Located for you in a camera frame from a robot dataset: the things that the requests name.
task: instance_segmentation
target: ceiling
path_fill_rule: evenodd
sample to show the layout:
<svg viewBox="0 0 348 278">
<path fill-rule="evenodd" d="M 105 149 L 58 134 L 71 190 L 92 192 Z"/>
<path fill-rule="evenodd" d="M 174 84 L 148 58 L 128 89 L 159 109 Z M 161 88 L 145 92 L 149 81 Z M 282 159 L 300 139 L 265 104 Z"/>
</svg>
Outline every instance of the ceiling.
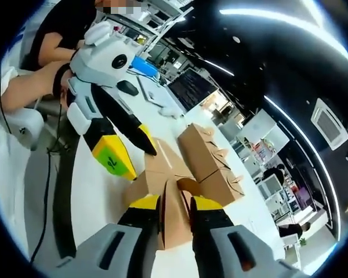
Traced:
<svg viewBox="0 0 348 278">
<path fill-rule="evenodd" d="M 330 151 L 310 123 L 310 117 L 317 97 L 321 97 L 333 105 L 332 109 L 348 126 L 348 59 L 322 39 L 286 22 L 219 12 L 231 8 L 267 10 L 317 25 L 302 1 L 195 0 L 189 4 L 194 10 L 186 16 L 186 21 L 177 23 L 166 37 L 173 39 L 180 50 L 191 53 L 188 58 L 206 68 L 230 98 L 244 106 L 245 114 L 259 108 L 268 110 L 277 120 L 284 121 L 300 138 L 307 153 L 314 156 L 300 134 L 268 105 L 264 96 L 273 99 L 290 115 L 322 156 L 336 188 L 340 210 L 345 211 L 348 207 L 348 161 L 345 160 L 348 142 L 339 150 Z M 323 29 L 348 51 L 348 1 L 322 0 L 321 3 Z M 189 49 L 179 38 L 192 41 L 194 49 Z M 233 76 L 205 63 L 195 53 Z M 329 190 L 330 182 L 319 166 L 317 171 Z M 342 213 L 342 217 L 346 218 L 347 214 Z"/>
</svg>

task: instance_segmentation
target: computer mouse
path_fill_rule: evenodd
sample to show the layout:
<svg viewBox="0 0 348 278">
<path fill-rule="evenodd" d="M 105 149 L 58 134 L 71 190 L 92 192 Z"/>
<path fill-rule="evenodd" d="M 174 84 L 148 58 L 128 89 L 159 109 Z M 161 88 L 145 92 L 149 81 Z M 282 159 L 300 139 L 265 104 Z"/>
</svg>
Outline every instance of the computer mouse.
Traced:
<svg viewBox="0 0 348 278">
<path fill-rule="evenodd" d="M 130 94 L 131 96 L 136 96 L 139 94 L 138 89 L 127 80 L 122 80 L 117 83 L 117 89 L 120 91 Z"/>
</svg>

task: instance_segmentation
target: cardboard box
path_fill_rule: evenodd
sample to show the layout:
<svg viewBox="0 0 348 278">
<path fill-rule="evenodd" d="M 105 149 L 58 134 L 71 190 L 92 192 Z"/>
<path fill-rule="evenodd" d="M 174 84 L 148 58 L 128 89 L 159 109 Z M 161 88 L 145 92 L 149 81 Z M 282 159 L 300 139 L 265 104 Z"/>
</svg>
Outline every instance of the cardboard box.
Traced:
<svg viewBox="0 0 348 278">
<path fill-rule="evenodd" d="M 193 239 L 189 216 L 191 197 L 189 192 L 179 190 L 176 180 L 171 179 L 166 183 L 161 196 L 160 250 L 174 248 Z"/>
<path fill-rule="evenodd" d="M 198 194 L 200 185 L 194 181 L 183 159 L 165 141 L 154 140 L 157 156 L 144 155 L 146 169 L 123 192 L 123 200 L 128 208 L 147 195 L 161 195 L 158 242 L 159 249 L 166 250 L 192 240 L 187 209 L 192 195 L 187 191 Z M 182 179 L 190 179 L 195 184 L 183 187 L 187 191 L 182 192 L 177 185 Z"/>
<path fill-rule="evenodd" d="M 213 130 L 190 125 L 179 137 L 184 158 L 198 182 L 218 170 L 230 170 L 226 155 L 228 150 L 219 149 L 213 140 Z"/>
<path fill-rule="evenodd" d="M 201 195 L 220 203 L 223 207 L 245 196 L 240 187 L 242 177 L 229 170 L 218 170 L 201 183 Z"/>
<path fill-rule="evenodd" d="M 157 138 L 154 138 L 154 141 L 157 155 L 144 154 L 145 170 L 123 193 L 126 208 L 148 194 L 163 194 L 170 177 L 175 180 L 194 178 L 183 159 L 165 141 Z"/>
</svg>

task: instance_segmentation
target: box flap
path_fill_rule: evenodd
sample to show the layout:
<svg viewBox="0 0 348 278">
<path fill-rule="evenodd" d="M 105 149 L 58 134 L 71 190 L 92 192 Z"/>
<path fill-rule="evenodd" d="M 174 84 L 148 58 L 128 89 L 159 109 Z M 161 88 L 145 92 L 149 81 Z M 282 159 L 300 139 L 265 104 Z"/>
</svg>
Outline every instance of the box flap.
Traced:
<svg viewBox="0 0 348 278">
<path fill-rule="evenodd" d="M 157 139 L 158 149 L 164 153 L 165 160 L 169 163 L 171 172 L 179 177 L 193 177 L 184 160 L 163 140 Z"/>
<path fill-rule="evenodd" d="M 209 147 L 209 145 L 212 147 L 212 148 L 218 148 L 218 146 L 215 144 L 213 138 L 210 138 L 209 140 L 205 140 L 204 139 L 204 142 L 206 143 L 206 145 Z"/>
<path fill-rule="evenodd" d="M 210 142 L 213 140 L 214 136 L 214 129 L 211 127 L 202 127 L 197 124 L 193 124 L 193 126 L 196 128 L 198 131 L 198 134 L 204 139 L 205 142 Z"/>
<path fill-rule="evenodd" d="M 225 151 L 222 150 L 222 149 L 216 149 L 216 148 L 213 148 L 210 150 L 213 158 L 215 158 L 223 167 L 231 170 L 230 166 L 228 166 L 228 163 L 226 161 L 226 158 L 225 158 Z"/>
<path fill-rule="evenodd" d="M 190 178 L 182 178 L 177 181 L 177 186 L 181 191 L 188 191 L 192 196 L 201 196 L 201 186 L 197 181 Z"/>
<path fill-rule="evenodd" d="M 161 236 L 164 248 L 169 249 L 192 240 L 190 220 L 188 217 L 188 194 L 182 194 L 174 179 L 168 180 L 163 198 L 162 213 L 164 214 L 164 230 Z"/>
<path fill-rule="evenodd" d="M 241 180 L 243 179 L 243 177 L 235 177 L 232 173 L 227 175 L 227 183 L 228 186 L 234 191 L 239 193 L 242 196 L 245 196 L 244 192 L 242 191 L 240 185 L 238 184 Z"/>
</svg>

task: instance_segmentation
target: ceiling light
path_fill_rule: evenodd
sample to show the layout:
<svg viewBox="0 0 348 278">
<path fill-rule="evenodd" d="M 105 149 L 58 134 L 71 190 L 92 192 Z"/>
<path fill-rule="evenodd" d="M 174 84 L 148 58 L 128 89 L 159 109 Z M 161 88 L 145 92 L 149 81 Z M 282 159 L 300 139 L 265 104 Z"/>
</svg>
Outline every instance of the ceiling light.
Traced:
<svg viewBox="0 0 348 278">
<path fill-rule="evenodd" d="M 237 38 L 236 36 L 233 36 L 232 38 L 233 38 L 233 40 L 234 40 L 235 42 L 237 42 L 237 43 L 240 43 L 240 42 L 241 42 L 241 40 L 240 40 L 239 38 Z"/>
<path fill-rule="evenodd" d="M 300 135 L 303 137 L 303 139 L 307 142 L 308 146 L 311 148 L 311 150 L 313 151 L 313 153 L 315 154 L 319 164 L 321 165 L 325 175 L 326 175 L 326 179 L 330 185 L 331 188 L 331 192 L 332 192 L 332 196 L 334 199 L 334 204 L 335 204 L 335 208 L 336 208 L 336 214 L 338 216 L 338 240 L 340 240 L 340 233 L 342 230 L 342 223 L 341 223 L 341 218 L 340 218 L 340 208 L 339 208 L 339 202 L 338 202 L 338 197 L 336 195 L 335 192 L 335 188 L 334 188 L 334 184 L 332 183 L 331 177 L 329 175 L 329 171 L 327 170 L 324 162 L 322 161 L 321 156 L 318 154 L 317 150 L 315 149 L 315 147 L 313 146 L 312 142 L 308 139 L 308 136 L 305 135 L 305 133 L 303 132 L 303 130 L 293 121 L 292 118 L 290 118 L 290 116 L 288 114 L 286 114 L 286 112 L 284 110 L 282 110 L 276 103 L 274 103 L 269 97 L 264 96 L 264 98 L 272 105 L 274 106 L 274 108 L 276 108 L 281 114 L 283 114 L 285 116 L 285 118 L 288 119 L 288 121 L 295 127 L 295 129 L 300 133 Z"/>
<path fill-rule="evenodd" d="M 218 65 L 216 65 L 208 60 L 204 60 L 204 61 L 207 62 L 208 64 L 220 69 L 221 71 L 224 71 L 224 72 L 228 73 L 229 75 L 234 76 L 234 74 L 232 72 L 230 72 L 230 71 L 228 71 L 228 70 L 226 70 L 226 69 L 224 69 L 224 68 L 222 68 L 222 67 L 220 67 L 220 66 L 218 66 Z"/>
<path fill-rule="evenodd" d="M 258 10 L 258 9 L 227 9 L 227 10 L 220 10 L 219 12 L 221 14 L 256 16 L 256 17 L 262 17 L 265 19 L 272 19 L 272 20 L 285 22 L 287 24 L 303 29 L 311 33 L 312 35 L 314 35 L 316 38 L 319 38 L 320 40 L 326 42 L 332 48 L 338 51 L 345 59 L 348 60 L 348 51 L 332 35 L 327 33 L 325 30 L 317 27 L 316 25 L 301 19 L 297 19 L 296 17 L 287 16 L 285 14 L 277 13 L 277 12 L 270 12 L 268 10 Z"/>
<path fill-rule="evenodd" d="M 187 46 L 188 48 L 194 49 L 194 47 L 193 47 L 189 42 L 187 42 L 186 39 L 184 39 L 184 38 L 178 38 L 178 41 L 180 41 L 182 44 L 184 44 L 184 45 Z"/>
<path fill-rule="evenodd" d="M 301 0 L 304 6 L 308 9 L 317 25 L 321 28 L 324 27 L 324 16 L 322 15 L 320 8 L 314 0 Z"/>
</svg>

